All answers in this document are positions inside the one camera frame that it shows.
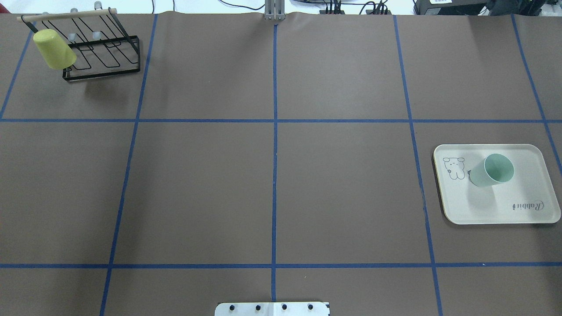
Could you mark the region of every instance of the cup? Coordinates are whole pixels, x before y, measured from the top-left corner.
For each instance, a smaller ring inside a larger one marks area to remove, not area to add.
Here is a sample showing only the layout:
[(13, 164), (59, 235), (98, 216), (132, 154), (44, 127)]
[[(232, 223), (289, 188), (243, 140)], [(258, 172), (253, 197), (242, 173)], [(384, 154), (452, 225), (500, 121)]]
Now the cup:
[(52, 69), (64, 69), (76, 62), (76, 53), (55, 30), (38, 31), (33, 35), (33, 42)]
[(515, 168), (504, 155), (491, 154), (470, 171), (469, 179), (477, 187), (506, 183), (513, 178)]

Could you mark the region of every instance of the white rectangular tray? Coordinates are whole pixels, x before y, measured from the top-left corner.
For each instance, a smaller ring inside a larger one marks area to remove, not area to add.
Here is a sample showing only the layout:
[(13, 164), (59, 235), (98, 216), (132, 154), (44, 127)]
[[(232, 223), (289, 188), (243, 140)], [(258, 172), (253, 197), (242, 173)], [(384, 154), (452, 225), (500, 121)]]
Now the white rectangular tray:
[[(491, 154), (509, 158), (513, 178), (491, 187), (469, 180), (471, 168)], [(465, 224), (556, 223), (560, 206), (541, 151), (528, 144), (440, 145), (433, 152), (443, 212)]]

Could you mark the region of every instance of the mint green cup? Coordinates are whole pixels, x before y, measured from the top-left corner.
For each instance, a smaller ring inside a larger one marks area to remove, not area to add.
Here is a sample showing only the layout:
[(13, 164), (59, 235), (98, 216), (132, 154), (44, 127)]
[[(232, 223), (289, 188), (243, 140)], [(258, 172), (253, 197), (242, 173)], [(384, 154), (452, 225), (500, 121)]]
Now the mint green cup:
[(470, 171), (469, 179), (477, 187), (506, 183), (513, 178), (515, 168), (504, 155), (491, 154)]

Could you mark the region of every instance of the table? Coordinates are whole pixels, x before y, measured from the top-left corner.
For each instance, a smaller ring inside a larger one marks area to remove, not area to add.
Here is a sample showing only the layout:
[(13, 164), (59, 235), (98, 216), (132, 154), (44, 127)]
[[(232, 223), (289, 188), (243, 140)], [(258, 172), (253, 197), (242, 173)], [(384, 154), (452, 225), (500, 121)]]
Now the table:
[(560, 223), (450, 223), (431, 158), (530, 143), (560, 201), (562, 19), (120, 20), (141, 72), (68, 83), (0, 16), (3, 315), (562, 313)]

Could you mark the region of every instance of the black cable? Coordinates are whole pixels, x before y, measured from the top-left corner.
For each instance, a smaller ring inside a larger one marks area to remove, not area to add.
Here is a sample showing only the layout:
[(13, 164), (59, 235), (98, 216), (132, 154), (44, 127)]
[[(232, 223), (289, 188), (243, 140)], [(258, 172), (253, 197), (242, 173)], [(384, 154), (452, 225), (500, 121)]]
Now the black cable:
[(246, 8), (246, 9), (250, 9), (250, 10), (254, 10), (254, 11), (261, 10), (265, 7), (265, 3), (264, 3), (263, 6), (261, 6), (259, 8), (250, 8), (250, 7), (247, 7), (247, 6), (240, 6), (238, 4), (231, 4), (231, 3), (228, 3), (228, 2), (224, 2), (223, 0), (219, 0), (219, 2), (221, 2), (223, 4), (227, 4), (229, 6), (233, 6), (233, 7), (237, 7), (237, 8)]
[(373, 11), (375, 11), (377, 9), (377, 4), (374, 1), (369, 1), (366, 4), (363, 5), (363, 8), (361, 8), (361, 11), (359, 11), (359, 14), (363, 13), (363, 10), (365, 9), (366, 6), (368, 6), (369, 4), (373, 5)]

